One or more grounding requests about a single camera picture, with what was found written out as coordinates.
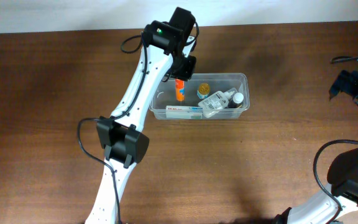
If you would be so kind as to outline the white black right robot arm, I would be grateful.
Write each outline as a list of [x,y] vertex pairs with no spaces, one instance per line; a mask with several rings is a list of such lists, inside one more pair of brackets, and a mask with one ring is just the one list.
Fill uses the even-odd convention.
[[[358,61],[358,57],[338,56],[331,63]],[[352,97],[358,106],[358,72],[343,70],[329,89],[330,98],[339,93],[346,93]],[[318,159],[322,152],[335,144],[353,144],[355,149],[339,154],[329,167],[327,185],[323,185],[317,172]],[[337,223],[338,218],[358,211],[358,141],[337,139],[322,145],[313,160],[313,175],[320,187],[306,203],[287,208],[278,214],[274,223],[278,224],[318,224]]]

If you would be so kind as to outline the white spray bottle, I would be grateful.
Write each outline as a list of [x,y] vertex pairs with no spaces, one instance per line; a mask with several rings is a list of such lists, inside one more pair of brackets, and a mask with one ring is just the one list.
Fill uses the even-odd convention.
[[226,108],[236,93],[237,89],[231,88],[225,92],[217,91],[209,97],[201,100],[198,103],[198,106],[202,108],[203,116],[211,118],[220,110]]

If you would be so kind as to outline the small jar gold lid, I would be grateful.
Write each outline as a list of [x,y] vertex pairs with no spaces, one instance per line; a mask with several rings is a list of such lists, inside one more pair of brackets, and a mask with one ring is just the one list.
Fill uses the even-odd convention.
[[206,99],[210,94],[210,85],[208,83],[201,83],[197,90],[197,96],[199,99]]

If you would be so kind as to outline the orange tube white cap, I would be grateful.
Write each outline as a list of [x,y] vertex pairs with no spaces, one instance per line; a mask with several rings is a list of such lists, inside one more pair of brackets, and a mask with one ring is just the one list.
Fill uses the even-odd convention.
[[175,80],[175,92],[177,101],[185,100],[185,82],[183,80]]

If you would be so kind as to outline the dark bottle white cap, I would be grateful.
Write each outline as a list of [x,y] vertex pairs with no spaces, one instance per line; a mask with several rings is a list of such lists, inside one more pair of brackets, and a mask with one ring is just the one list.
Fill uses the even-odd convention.
[[228,104],[228,108],[238,108],[241,107],[242,102],[244,101],[244,95],[242,93],[235,93]]

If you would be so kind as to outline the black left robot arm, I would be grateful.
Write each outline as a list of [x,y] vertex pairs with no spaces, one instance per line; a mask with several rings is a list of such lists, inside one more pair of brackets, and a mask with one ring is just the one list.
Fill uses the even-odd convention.
[[146,25],[140,38],[140,59],[121,102],[107,118],[96,123],[104,156],[103,176],[93,208],[86,223],[121,223],[120,201],[131,172],[141,162],[149,146],[143,134],[145,117],[160,82],[191,78],[196,57],[198,25],[194,15],[177,7],[168,22],[153,21]]

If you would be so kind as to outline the white green medicine box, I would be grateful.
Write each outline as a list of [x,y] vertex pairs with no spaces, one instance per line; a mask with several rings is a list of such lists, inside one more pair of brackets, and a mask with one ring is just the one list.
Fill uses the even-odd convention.
[[166,106],[167,119],[201,119],[203,109],[195,106]]

